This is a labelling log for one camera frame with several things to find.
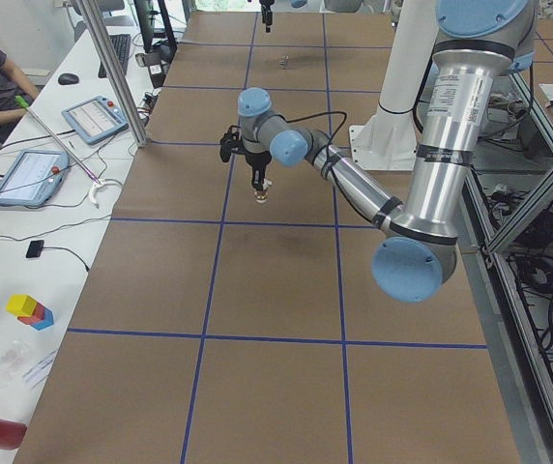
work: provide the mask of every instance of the electronic equipment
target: electronic equipment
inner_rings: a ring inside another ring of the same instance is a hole
[[[160,20],[164,26],[166,36],[165,42],[153,43],[155,37],[155,15],[159,12],[154,10],[153,0],[135,0],[134,9],[136,11],[137,22],[141,30],[141,39],[143,40],[143,51],[146,54],[157,53],[162,61],[171,63],[178,49],[178,44],[173,35],[173,28],[169,20],[169,12],[164,0],[158,0],[160,10]]]
[[[41,206],[69,167],[66,152],[23,150],[0,182],[0,206]]]
[[[62,116],[88,145],[98,143],[128,125],[122,110],[102,96],[65,109]]]
[[[129,68],[129,55],[131,53],[131,34],[109,34],[109,39],[120,61],[120,65],[122,65],[122,71],[126,75],[126,71]],[[106,77],[106,71],[102,62],[99,67],[99,77]]]

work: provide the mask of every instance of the blue joint cap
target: blue joint cap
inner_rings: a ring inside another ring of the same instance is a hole
[[[528,0],[438,0],[438,26],[456,39],[486,36],[502,29],[528,5]]]
[[[407,237],[390,237],[381,244],[371,271],[382,290],[405,303],[422,302],[442,286],[442,265],[436,255]]]
[[[270,154],[281,164],[293,166],[305,159],[308,144],[296,130],[284,130],[270,142]]]
[[[245,118],[264,114],[272,105],[270,94],[259,87],[250,87],[238,96],[238,114]]]
[[[524,70],[527,70],[532,66],[532,62],[535,60],[535,52],[527,53],[525,55],[521,55],[518,57],[515,57],[514,60],[512,60],[512,64],[507,69],[507,73],[520,73]]]

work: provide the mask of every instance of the grid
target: grid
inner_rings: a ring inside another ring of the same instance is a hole
[[[17,464],[518,462],[462,264],[427,303],[391,301],[368,271],[381,234],[312,169],[271,164],[259,206],[218,159],[251,85],[288,117],[363,123],[388,19],[276,14],[271,34],[192,17]],[[378,179],[405,198],[407,175]]]

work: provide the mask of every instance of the black velcro strap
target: black velcro strap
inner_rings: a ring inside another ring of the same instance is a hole
[[[451,164],[470,167],[474,159],[474,154],[462,150],[419,145],[416,157],[424,159],[425,162],[449,162]]]
[[[339,155],[330,155],[326,158],[326,162],[324,162],[322,170],[320,171],[324,179],[328,179],[328,174],[333,170],[333,166],[335,166],[335,164],[337,164],[339,161],[341,161],[341,157]]]
[[[492,53],[498,53],[504,55],[511,61],[515,57],[515,50],[505,45],[504,43],[497,43],[492,41],[473,41],[471,39],[457,39],[454,41],[445,41],[435,44],[433,47],[433,53],[448,50],[478,50],[478,51],[490,51]]]
[[[380,211],[377,212],[377,214],[373,217],[373,220],[371,223],[374,227],[377,227],[378,229],[382,227],[382,224],[386,220],[386,217],[393,212],[393,210],[402,205],[403,202],[399,200],[396,196],[392,196],[389,201],[384,203],[382,208],[380,208]]]

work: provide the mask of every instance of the small robotic arm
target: small robotic arm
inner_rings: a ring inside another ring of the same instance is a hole
[[[472,165],[493,79],[532,62],[536,0],[438,0],[439,69],[408,198],[390,195],[320,130],[295,127],[272,108],[270,95],[246,89],[238,98],[240,129],[221,140],[221,158],[245,155],[264,201],[266,166],[306,160],[348,203],[387,235],[372,259],[378,285],[391,297],[420,302],[434,295],[456,264],[452,223]]]

